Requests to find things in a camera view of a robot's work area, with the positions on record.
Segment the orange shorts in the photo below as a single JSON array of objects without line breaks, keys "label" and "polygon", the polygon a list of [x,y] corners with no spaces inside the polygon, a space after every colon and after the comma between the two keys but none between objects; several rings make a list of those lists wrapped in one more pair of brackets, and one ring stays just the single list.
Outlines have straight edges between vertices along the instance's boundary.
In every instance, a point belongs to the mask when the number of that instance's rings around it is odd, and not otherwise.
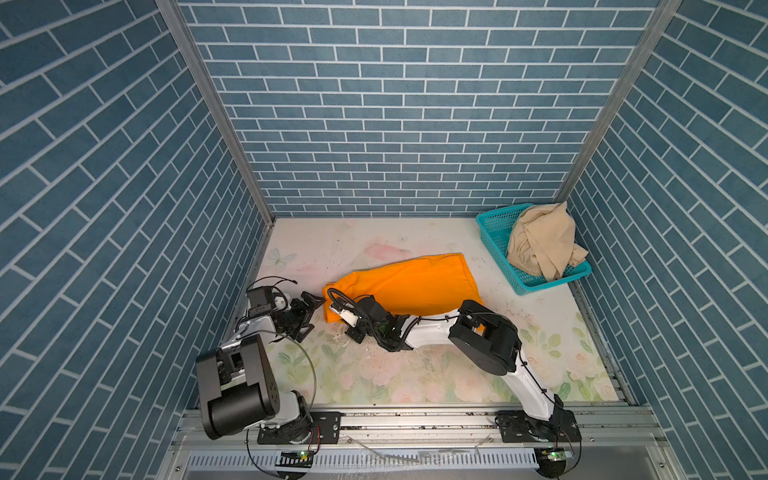
[{"label": "orange shorts", "polygon": [[423,256],[354,271],[327,284],[351,299],[371,295],[392,314],[436,316],[466,300],[482,303],[477,283],[460,253]]}]

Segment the teal plastic basket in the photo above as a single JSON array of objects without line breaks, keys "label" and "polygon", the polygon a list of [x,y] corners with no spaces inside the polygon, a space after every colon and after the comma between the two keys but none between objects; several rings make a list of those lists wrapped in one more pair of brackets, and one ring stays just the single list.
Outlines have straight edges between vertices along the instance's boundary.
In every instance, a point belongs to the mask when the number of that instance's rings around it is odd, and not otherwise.
[{"label": "teal plastic basket", "polygon": [[526,273],[508,262],[506,255],[512,229],[519,216],[530,207],[533,207],[532,203],[505,206],[480,213],[475,217],[484,246],[513,290],[518,295],[524,296],[589,276],[592,273],[592,266],[588,260],[584,260],[577,266],[568,266],[561,279],[552,281],[548,281],[544,276]]}]

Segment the beige shorts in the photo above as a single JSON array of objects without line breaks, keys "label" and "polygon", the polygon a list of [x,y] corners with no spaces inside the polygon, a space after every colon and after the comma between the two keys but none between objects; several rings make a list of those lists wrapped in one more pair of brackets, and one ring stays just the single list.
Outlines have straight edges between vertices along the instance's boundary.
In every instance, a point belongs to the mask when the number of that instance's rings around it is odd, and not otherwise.
[{"label": "beige shorts", "polygon": [[529,275],[560,280],[568,267],[587,259],[588,251],[575,241],[575,234],[566,202],[529,207],[512,227],[506,259]]}]

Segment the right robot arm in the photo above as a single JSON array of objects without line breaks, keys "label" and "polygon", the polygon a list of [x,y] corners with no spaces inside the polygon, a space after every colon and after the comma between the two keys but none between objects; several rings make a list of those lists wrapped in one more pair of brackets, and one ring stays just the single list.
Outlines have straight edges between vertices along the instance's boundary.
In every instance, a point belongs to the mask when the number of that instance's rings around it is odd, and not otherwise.
[{"label": "right robot arm", "polygon": [[534,373],[517,327],[480,303],[465,300],[458,309],[431,317],[394,315],[368,295],[358,301],[336,299],[331,311],[347,325],[350,338],[360,343],[371,337],[391,353],[457,347],[477,368],[510,388],[522,406],[525,435],[552,443],[582,440],[575,414]]}]

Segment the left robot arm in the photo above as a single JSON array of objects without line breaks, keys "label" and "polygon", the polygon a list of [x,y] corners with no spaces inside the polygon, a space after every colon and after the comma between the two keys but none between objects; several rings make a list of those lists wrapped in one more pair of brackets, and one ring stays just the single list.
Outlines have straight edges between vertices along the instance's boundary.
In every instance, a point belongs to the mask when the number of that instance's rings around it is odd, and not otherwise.
[{"label": "left robot arm", "polygon": [[310,442],[315,430],[304,396],[282,390],[267,346],[280,340],[297,343],[313,329],[311,318],[323,299],[303,292],[290,301],[247,301],[229,338],[196,359],[200,414],[212,440],[252,428],[260,444]]}]

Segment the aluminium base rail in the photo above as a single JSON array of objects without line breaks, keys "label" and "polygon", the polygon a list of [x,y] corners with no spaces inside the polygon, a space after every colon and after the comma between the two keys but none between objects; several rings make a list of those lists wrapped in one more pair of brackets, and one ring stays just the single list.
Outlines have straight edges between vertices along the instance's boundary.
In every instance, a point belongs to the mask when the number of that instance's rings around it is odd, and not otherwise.
[{"label": "aluminium base rail", "polygon": [[257,429],[219,440],[184,413],[161,479],[681,479],[682,466],[647,407],[577,405],[556,442],[515,433],[500,406],[331,407],[300,444],[267,445]]}]

